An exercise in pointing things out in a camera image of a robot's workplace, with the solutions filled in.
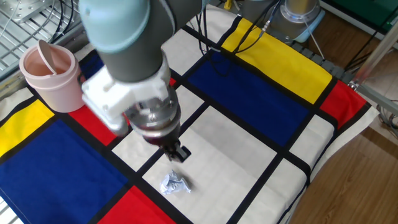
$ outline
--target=white fabric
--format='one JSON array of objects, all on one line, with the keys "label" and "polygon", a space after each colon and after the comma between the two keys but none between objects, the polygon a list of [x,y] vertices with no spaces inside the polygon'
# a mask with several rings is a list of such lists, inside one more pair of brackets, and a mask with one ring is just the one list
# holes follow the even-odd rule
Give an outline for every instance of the white fabric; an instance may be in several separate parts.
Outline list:
[{"label": "white fabric", "polygon": [[[208,6],[207,16],[209,38],[216,43],[236,17],[213,6]],[[196,20],[192,20],[192,24],[197,30]],[[198,40],[183,30],[162,48],[170,67],[180,75],[202,56]],[[177,95],[182,107],[181,120],[184,122],[203,101],[182,86],[177,90]],[[314,168],[312,178],[330,156],[367,127],[376,115],[372,108],[337,138]],[[330,123],[314,116],[290,151],[312,167],[333,131]],[[159,191],[161,180],[171,169],[181,174],[190,184],[192,192],[164,197],[193,223],[226,223],[276,155],[272,149],[212,107],[194,122],[180,140],[192,155],[183,164],[172,164],[162,156],[144,175],[144,179]],[[133,132],[113,152],[134,170],[138,170],[156,150],[156,146],[149,145]],[[276,223],[303,189],[305,181],[306,176],[300,169],[282,160],[239,223]],[[282,217],[281,223],[289,220],[298,202],[296,200],[290,211]]]},{"label": "white fabric", "polygon": [[318,164],[314,167],[311,173],[311,181],[315,178],[319,170],[325,165],[326,161],[336,153],[341,147],[351,141],[355,136],[361,133],[365,128],[367,128],[374,118],[379,114],[379,112],[371,107],[366,114],[359,119],[354,125],[349,127],[343,134],[338,136],[335,141],[329,146],[325,151],[324,155],[319,160]]},{"label": "white fabric", "polygon": [[163,156],[144,179],[160,191],[165,174],[173,169],[182,175],[191,193],[164,197],[193,223],[226,223],[276,155],[214,108],[208,108],[180,141],[192,155],[182,164]]},{"label": "white fabric", "polygon": [[19,103],[22,103],[32,96],[33,94],[27,88],[23,88],[0,101],[0,121],[3,120]]},{"label": "white fabric", "polygon": [[299,194],[305,181],[305,174],[283,159],[239,223],[277,223]]},{"label": "white fabric", "polygon": [[315,115],[290,149],[291,153],[314,167],[322,150],[329,143],[335,128]]}]

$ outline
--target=wooden floor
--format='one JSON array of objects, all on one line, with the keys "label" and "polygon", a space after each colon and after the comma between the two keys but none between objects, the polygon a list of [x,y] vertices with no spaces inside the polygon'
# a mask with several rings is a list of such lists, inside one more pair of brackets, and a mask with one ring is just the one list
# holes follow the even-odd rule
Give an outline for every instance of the wooden floor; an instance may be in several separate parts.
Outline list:
[{"label": "wooden floor", "polygon": [[[370,38],[330,13],[314,36],[326,59],[341,67]],[[378,40],[372,41],[365,53],[377,43]],[[309,48],[318,52],[313,41]],[[372,76],[392,72],[398,72],[397,52],[384,58]],[[395,83],[398,76],[386,76],[372,80],[370,85],[384,95],[398,98]],[[398,223],[397,143],[385,126],[375,120],[371,128],[326,163],[302,197],[290,223]]]}]

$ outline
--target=green panel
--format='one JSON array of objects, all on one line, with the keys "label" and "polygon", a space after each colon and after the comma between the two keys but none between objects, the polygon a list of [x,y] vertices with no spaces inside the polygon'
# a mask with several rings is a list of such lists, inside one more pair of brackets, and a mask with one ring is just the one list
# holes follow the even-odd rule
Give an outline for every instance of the green panel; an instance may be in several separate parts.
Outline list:
[{"label": "green panel", "polygon": [[360,17],[371,24],[372,28],[381,27],[384,32],[391,28],[390,22],[394,20],[397,13],[391,16],[386,23],[383,22],[391,15],[398,6],[398,0],[323,0],[327,3],[337,4],[348,11],[351,17]]}]

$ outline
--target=yellow rectangle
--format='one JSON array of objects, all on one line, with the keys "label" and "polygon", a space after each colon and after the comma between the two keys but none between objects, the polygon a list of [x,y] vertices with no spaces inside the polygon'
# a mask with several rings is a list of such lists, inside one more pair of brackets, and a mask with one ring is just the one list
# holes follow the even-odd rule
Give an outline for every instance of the yellow rectangle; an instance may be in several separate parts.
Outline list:
[{"label": "yellow rectangle", "polygon": [[[249,21],[242,19],[224,42],[223,48],[232,52],[250,26]],[[250,46],[260,32],[260,29],[254,29],[239,49]],[[331,75],[321,66],[268,34],[264,34],[253,47],[236,56],[312,104],[331,80]]]},{"label": "yellow rectangle", "polygon": [[21,143],[52,116],[54,114],[40,100],[12,115],[0,127],[0,157]]}]

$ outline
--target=blue square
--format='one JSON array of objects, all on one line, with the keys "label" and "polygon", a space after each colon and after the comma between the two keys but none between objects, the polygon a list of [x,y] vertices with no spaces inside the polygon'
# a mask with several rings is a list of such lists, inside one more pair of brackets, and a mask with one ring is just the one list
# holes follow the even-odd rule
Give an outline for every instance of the blue square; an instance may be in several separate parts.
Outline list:
[{"label": "blue square", "polygon": [[263,135],[285,146],[308,115],[308,109],[220,53],[215,52],[211,60],[212,64],[207,60],[188,81]]},{"label": "blue square", "polygon": [[87,223],[126,182],[62,121],[0,166],[0,195],[24,223]]}]

